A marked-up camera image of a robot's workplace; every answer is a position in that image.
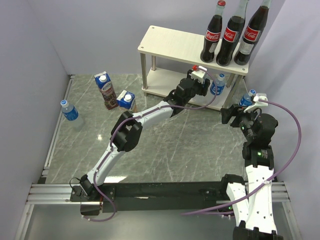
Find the cola glass bottle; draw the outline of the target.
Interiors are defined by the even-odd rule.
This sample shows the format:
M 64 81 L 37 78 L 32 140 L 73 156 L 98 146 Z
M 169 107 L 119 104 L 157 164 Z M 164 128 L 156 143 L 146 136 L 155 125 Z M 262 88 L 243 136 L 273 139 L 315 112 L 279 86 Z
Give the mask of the cola glass bottle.
M 245 26 L 248 2 L 248 0 L 241 0 L 235 13 L 227 23 L 220 50 L 216 57 L 216 63 L 222 67 L 231 63 L 233 53 Z
M 271 3 L 272 0 L 263 0 L 257 11 L 249 20 L 242 40 L 240 41 L 238 51 L 234 56 L 234 62 L 236 64 L 244 66 L 249 62 L 252 52 L 266 27 Z
M 223 24 L 223 12 L 226 6 L 224 0 L 219 0 L 216 5 L 215 13 L 210 20 L 204 35 L 203 49 L 200 59 L 205 63 L 211 63 L 215 57 L 215 50 L 220 41 Z

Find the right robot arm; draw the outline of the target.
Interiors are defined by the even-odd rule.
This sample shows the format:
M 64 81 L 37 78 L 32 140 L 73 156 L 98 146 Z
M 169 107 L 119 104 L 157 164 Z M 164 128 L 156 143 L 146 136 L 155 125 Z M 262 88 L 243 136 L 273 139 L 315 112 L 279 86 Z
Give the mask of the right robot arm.
M 232 105 L 222 108 L 221 122 L 240 128 L 246 141 L 242 157 L 247 181 L 241 176 L 226 174 L 219 187 L 222 198 L 233 202 L 236 226 L 234 240 L 282 240 L 274 221 L 272 204 L 272 175 L 274 154 L 270 145 L 278 121 L 261 109 L 249 111 Z

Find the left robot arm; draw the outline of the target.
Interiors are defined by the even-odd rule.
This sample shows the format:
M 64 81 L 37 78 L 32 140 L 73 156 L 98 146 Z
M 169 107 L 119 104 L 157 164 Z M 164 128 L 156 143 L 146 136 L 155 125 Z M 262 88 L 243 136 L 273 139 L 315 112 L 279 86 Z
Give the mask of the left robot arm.
M 105 152 L 91 171 L 77 179 L 79 186 L 71 186 L 71 193 L 83 195 L 88 201 L 96 200 L 109 172 L 125 153 L 138 145 L 142 131 L 189 110 L 186 105 L 192 98 L 207 95 L 211 78 L 206 68 L 195 65 L 157 105 L 137 113 L 123 112 L 111 131 Z

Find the white two-tier wooden shelf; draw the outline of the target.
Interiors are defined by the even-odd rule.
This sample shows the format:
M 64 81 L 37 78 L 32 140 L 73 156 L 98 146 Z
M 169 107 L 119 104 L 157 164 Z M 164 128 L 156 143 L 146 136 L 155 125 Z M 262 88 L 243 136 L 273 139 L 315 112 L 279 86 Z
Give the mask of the white two-tier wooden shelf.
M 190 104 L 206 105 L 213 110 L 226 108 L 248 74 L 249 66 L 238 65 L 234 61 L 228 66 L 220 66 L 216 61 L 203 62 L 200 59 L 203 43 L 204 36 L 200 34 L 149 26 L 137 48 L 141 61 L 142 91 L 166 97 L 187 76 L 188 70 L 200 65 L 215 73 L 225 73 L 226 86 L 219 96 L 213 97 L 211 93 L 197 95 L 190 100 Z

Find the pineapple juice carton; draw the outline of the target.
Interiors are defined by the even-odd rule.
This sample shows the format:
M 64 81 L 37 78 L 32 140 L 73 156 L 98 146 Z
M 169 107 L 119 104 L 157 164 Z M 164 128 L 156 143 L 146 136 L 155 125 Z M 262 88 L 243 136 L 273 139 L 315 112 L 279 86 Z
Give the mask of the pineapple juice carton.
M 116 99 L 117 104 L 123 111 L 137 113 L 136 96 L 127 90 L 123 90 Z

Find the grape juice carton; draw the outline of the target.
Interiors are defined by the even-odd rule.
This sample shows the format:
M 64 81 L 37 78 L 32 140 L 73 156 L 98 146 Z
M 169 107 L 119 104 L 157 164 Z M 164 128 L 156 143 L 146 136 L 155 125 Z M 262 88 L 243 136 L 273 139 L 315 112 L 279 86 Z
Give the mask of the grape juice carton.
M 94 75 L 95 83 L 103 97 L 104 105 L 108 110 L 112 110 L 118 106 L 117 96 L 110 76 L 106 71 Z

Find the black base crossbar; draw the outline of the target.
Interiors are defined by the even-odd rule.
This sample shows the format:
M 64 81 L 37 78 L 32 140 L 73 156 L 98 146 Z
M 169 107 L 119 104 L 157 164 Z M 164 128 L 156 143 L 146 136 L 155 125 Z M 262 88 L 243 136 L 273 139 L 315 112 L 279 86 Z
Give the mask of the black base crossbar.
M 226 203 L 220 181 L 105 183 L 100 190 L 117 211 L 197 210 Z

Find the aluminium frame rail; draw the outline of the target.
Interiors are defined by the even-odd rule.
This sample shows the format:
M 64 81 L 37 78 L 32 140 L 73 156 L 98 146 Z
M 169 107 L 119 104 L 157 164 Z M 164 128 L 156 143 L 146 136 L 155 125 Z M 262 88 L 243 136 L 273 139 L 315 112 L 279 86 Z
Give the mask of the aluminium frame rail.
M 119 211 L 106 222 L 90 222 L 71 202 L 70 183 L 87 173 L 106 149 L 121 114 L 107 110 L 91 75 L 70 78 L 65 97 L 85 123 L 74 129 L 59 115 L 42 175 L 26 201 L 17 239 L 26 240 L 230 240 L 235 220 L 219 215 L 182 216 L 178 210 Z M 106 181 L 125 183 L 209 182 L 225 174 L 245 175 L 244 137 L 221 123 L 215 110 L 185 110 L 142 133 Z

